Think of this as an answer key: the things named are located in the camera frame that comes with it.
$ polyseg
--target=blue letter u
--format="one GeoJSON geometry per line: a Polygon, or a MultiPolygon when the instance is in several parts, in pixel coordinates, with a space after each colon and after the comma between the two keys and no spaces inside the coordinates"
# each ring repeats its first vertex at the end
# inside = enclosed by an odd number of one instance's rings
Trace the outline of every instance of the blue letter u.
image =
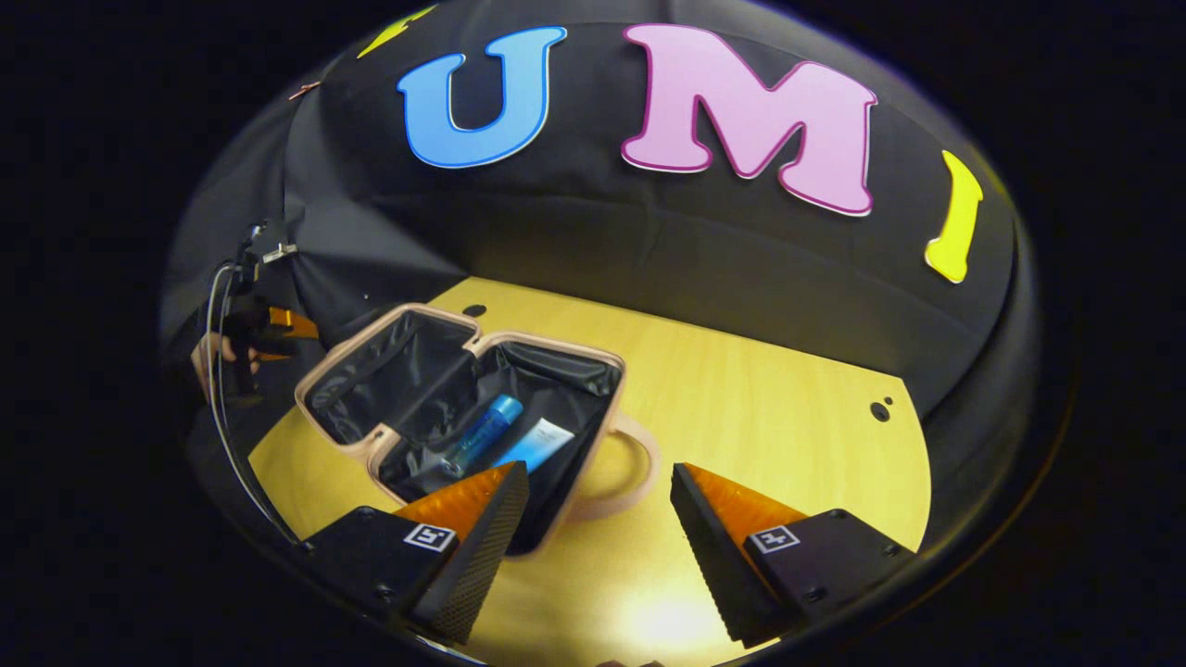
{"type": "Polygon", "coordinates": [[[396,90],[404,95],[412,152],[433,166],[465,169],[496,163],[530,144],[548,117],[548,49],[567,34],[559,26],[535,27],[486,46],[486,53],[503,59],[503,113],[479,129],[453,125],[452,78],[464,55],[436,58],[404,75],[396,90]]]}

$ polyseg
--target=yellow wooden surface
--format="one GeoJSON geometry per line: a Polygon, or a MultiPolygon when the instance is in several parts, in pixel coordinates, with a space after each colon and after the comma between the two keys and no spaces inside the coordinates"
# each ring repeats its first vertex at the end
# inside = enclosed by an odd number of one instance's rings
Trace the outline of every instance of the yellow wooden surface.
{"type": "MultiPolygon", "coordinates": [[[[745,653],[729,641],[669,495],[671,464],[694,463],[806,514],[844,507],[917,550],[930,510],[922,428],[901,380],[857,367],[525,287],[471,278],[432,301],[482,304],[484,333],[519,330],[621,356],[621,409],[658,439],[663,471],[633,509],[567,525],[533,559],[505,561],[468,644],[503,667],[715,665],[745,653]],[[888,396],[891,419],[869,405],[888,396]]],[[[359,504],[395,509],[363,468],[333,451],[294,408],[250,462],[299,536],[359,504]]],[[[600,496],[639,476],[640,455],[617,437],[578,489],[600,496]]]]}

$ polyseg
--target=bottle cap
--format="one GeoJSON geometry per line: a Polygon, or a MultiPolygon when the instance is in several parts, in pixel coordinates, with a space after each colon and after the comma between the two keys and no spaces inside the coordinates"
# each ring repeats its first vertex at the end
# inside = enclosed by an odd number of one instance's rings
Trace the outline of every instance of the bottle cap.
{"type": "Polygon", "coordinates": [[[503,419],[510,424],[511,421],[518,419],[518,415],[523,414],[523,404],[518,402],[518,400],[512,396],[499,394],[498,398],[495,399],[495,402],[490,404],[490,409],[502,414],[503,419]]]}

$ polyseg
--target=cosmetic bag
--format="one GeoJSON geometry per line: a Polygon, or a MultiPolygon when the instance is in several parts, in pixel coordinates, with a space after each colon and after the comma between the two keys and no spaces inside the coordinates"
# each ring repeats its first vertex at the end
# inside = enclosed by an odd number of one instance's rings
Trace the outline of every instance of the cosmetic bag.
{"type": "Polygon", "coordinates": [[[401,506],[458,479],[439,465],[499,395],[523,412],[467,475],[498,463],[546,420],[573,433],[528,477],[529,497],[506,550],[537,552],[561,522],[629,509],[653,487],[655,438],[618,412],[625,362],[611,352],[518,331],[482,335],[472,317],[403,304],[336,345],[298,383],[296,405],[331,446],[365,466],[401,506]],[[643,481],[608,498],[576,498],[581,475],[610,433],[642,447],[643,481]]]}

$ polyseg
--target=yellow letter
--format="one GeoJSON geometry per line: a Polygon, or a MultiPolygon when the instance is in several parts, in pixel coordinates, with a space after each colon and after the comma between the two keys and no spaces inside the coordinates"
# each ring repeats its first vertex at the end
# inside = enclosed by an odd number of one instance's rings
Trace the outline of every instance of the yellow letter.
{"type": "Polygon", "coordinates": [[[427,8],[420,9],[415,14],[412,14],[410,17],[402,18],[402,19],[395,21],[394,24],[387,26],[387,30],[384,30],[383,32],[378,33],[378,37],[375,38],[375,42],[371,42],[370,46],[363,49],[362,53],[358,53],[358,58],[362,58],[366,53],[370,53],[375,49],[378,49],[383,44],[387,44],[393,38],[397,37],[401,32],[408,30],[408,24],[410,24],[412,21],[419,19],[420,17],[423,17],[425,14],[427,14],[428,12],[432,12],[435,8],[436,8],[436,5],[429,5],[427,8]]]}
{"type": "Polygon", "coordinates": [[[943,151],[943,161],[951,172],[951,203],[938,239],[931,239],[923,256],[927,266],[952,282],[968,275],[968,248],[976,230],[976,209],[984,199],[980,183],[959,158],[943,151]]]}

